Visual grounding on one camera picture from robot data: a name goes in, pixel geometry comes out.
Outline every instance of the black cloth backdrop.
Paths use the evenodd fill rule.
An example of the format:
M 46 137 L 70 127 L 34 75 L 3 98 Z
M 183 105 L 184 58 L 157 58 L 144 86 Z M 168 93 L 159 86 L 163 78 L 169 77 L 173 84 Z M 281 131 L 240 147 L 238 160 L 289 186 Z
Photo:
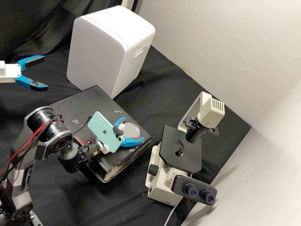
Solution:
M 122 0 L 1 0 L 0 60 L 67 50 L 76 17 L 121 3 Z
M 49 54 L 45 63 L 25 76 L 49 85 L 37 93 L 17 84 L 0 84 L 0 165 L 22 130 L 23 118 L 37 107 L 79 90 L 68 82 L 66 69 L 75 17 L 120 4 L 121 1 L 2 1 L 0 59 Z M 205 91 L 153 47 L 138 78 L 114 100 L 153 137 L 157 144 L 164 124 L 176 127 L 197 95 Z M 210 183 L 250 126 L 226 107 L 219 137 L 203 138 L 203 169 L 194 174 Z M 30 193 L 35 212 L 45 225 L 163 225 L 171 207 L 146 198 L 144 186 L 150 150 L 107 184 L 82 173 L 68 174 L 56 158 L 37 162 Z M 183 199 L 168 225 L 180 225 L 194 202 Z

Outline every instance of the smartphone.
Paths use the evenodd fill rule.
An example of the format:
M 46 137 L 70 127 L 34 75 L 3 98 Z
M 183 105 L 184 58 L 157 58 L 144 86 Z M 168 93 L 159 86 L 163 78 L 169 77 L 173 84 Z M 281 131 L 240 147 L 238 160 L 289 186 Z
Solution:
M 117 135 L 113 131 L 113 125 L 99 111 L 95 112 L 88 122 L 88 128 L 112 153 L 115 153 L 124 141 L 124 136 Z

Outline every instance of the white corner wall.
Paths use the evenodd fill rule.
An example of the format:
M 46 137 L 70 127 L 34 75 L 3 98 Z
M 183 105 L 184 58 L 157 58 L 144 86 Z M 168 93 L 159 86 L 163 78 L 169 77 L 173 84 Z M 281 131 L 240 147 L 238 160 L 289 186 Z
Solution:
M 140 0 L 153 46 L 254 125 L 301 74 L 301 1 Z
M 182 226 L 300 225 L 301 81 L 252 128 Z

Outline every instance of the white cable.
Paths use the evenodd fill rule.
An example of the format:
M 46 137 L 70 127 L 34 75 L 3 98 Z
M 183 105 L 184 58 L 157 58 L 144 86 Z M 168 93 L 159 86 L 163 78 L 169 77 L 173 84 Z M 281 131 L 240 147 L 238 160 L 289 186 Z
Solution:
M 175 211 L 175 209 L 176 209 L 176 207 L 178 206 L 178 204 L 180 203 L 180 201 L 179 201 L 179 202 L 173 207 L 173 209 L 171 210 L 170 214 L 168 215 L 168 218 L 167 218 L 166 221 L 165 221 L 164 226 L 167 225 L 167 223 L 168 223 L 170 217 L 172 216 L 172 213 Z

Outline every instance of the label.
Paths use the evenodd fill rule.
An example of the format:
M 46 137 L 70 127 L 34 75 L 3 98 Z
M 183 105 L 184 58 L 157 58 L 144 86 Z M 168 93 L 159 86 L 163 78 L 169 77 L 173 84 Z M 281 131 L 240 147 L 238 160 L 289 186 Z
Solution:
M 28 189 L 33 166 L 34 165 L 30 165 L 25 169 L 24 178 L 22 180 L 21 191 Z
M 24 170 L 16 170 L 13 168 L 13 170 L 8 174 L 8 180 L 10 183 L 13 183 L 13 186 L 20 186 L 22 184 L 22 178 L 23 178 Z
M 171 206 L 175 205 L 173 202 L 170 202 L 170 201 L 167 201 L 167 200 L 164 200 L 164 203 L 166 203 L 168 205 L 171 205 Z

